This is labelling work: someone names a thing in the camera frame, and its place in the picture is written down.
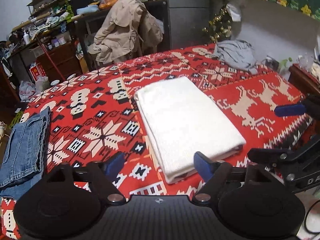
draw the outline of bottle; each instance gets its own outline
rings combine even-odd
[[[28,45],[30,43],[29,34],[27,34],[26,31],[24,31],[23,39],[24,39],[24,43],[26,45]]]

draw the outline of red broom handle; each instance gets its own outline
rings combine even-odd
[[[66,81],[66,79],[64,78],[64,76],[61,74],[60,70],[58,69],[58,67],[55,65],[55,63],[53,62],[53,60],[51,59],[50,55],[47,52],[46,47],[42,44],[42,42],[40,41],[38,35],[36,35],[36,39],[39,42],[41,48],[43,49],[44,53],[47,55],[48,59],[50,60],[51,64],[54,66],[54,68],[56,69],[56,71],[58,72],[58,74],[61,76],[63,81]]]

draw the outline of white wall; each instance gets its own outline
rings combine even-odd
[[[32,0],[0,0],[0,40],[7,40],[7,35],[15,26],[30,17],[26,6]]]
[[[269,55],[281,61],[308,52],[313,55],[320,22],[301,12],[263,0],[231,0],[241,6],[242,22],[233,26],[236,38],[246,40],[255,49],[257,60]],[[214,0],[214,11],[221,6]]]

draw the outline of blue folded cloth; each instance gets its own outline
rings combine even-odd
[[[0,169],[1,197],[18,200],[41,179],[50,119],[47,107],[13,127]]]
[[[98,5],[88,5],[87,7],[84,8],[79,8],[77,9],[77,14],[86,14],[86,13],[93,13],[99,11]]]

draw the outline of gold tinsel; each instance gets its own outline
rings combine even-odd
[[[219,15],[215,16],[212,21],[209,21],[209,25],[213,28],[213,30],[216,30],[216,24],[219,22],[220,25],[222,25],[222,19],[223,17],[228,13],[227,9],[224,7],[220,10]],[[207,28],[202,29],[203,32],[208,33]],[[225,36],[226,38],[229,38],[231,36],[231,26],[228,26],[227,29],[224,27],[221,27],[219,32],[215,33],[213,36],[210,36],[210,39],[212,42],[217,42],[221,36]]]

